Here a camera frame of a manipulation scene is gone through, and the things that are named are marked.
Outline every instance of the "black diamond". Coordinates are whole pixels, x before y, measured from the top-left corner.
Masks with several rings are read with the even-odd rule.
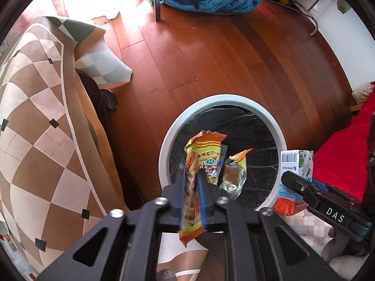
[[[47,242],[35,238],[35,246],[36,246],[36,248],[38,248],[41,251],[45,252],[46,251],[46,247],[47,247]]]
[[[89,219],[90,218],[90,211],[86,209],[82,209],[82,219]]]
[[[1,130],[4,132],[6,125],[8,124],[9,120],[3,119],[3,123],[1,124]]]
[[[59,123],[56,120],[54,120],[53,118],[49,121],[49,123],[54,128],[57,128],[59,126]]]

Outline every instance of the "milk carton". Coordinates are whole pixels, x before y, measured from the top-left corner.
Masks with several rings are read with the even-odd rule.
[[[312,181],[313,151],[288,150],[281,151],[281,175],[291,171]],[[307,208],[302,196],[282,184],[280,180],[279,194],[275,203],[275,210],[283,215],[294,215]]]

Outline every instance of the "red cloth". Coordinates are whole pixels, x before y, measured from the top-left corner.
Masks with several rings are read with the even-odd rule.
[[[349,127],[334,133],[314,155],[313,177],[359,200],[367,181],[367,137],[373,111],[375,92],[352,117]]]

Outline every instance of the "metal bolt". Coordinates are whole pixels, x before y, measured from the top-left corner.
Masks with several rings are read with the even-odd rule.
[[[113,218],[120,218],[124,215],[124,212],[121,209],[113,209],[109,212],[109,215]]]
[[[229,199],[226,196],[219,196],[216,201],[221,205],[229,203]]]
[[[165,205],[168,203],[168,199],[166,197],[157,197],[154,199],[154,203],[157,205]]]
[[[270,215],[273,214],[273,210],[272,210],[272,208],[263,207],[263,208],[260,210],[260,213],[261,213],[262,215],[265,215],[265,216],[269,217]]]

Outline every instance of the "snack wrapper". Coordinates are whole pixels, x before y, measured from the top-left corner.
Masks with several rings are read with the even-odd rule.
[[[225,161],[223,181],[220,189],[225,190],[231,200],[238,198],[246,181],[246,154],[252,149],[247,149],[230,156]]]
[[[180,241],[185,245],[199,236],[203,231],[201,211],[198,202],[196,177],[198,170],[203,168],[207,181],[218,183],[218,162],[221,142],[226,135],[218,132],[201,131],[186,144],[184,204],[180,227]]]

